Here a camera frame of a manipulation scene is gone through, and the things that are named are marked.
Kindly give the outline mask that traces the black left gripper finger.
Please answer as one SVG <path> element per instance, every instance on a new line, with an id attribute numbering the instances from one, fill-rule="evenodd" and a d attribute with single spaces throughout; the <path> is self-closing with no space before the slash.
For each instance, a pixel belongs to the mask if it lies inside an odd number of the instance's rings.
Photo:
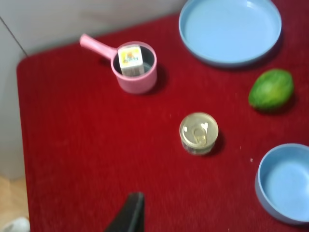
<path id="1" fill-rule="evenodd" d="M 105 232 L 144 232 L 144 195 L 133 192 L 128 195 L 125 203 Z"/>

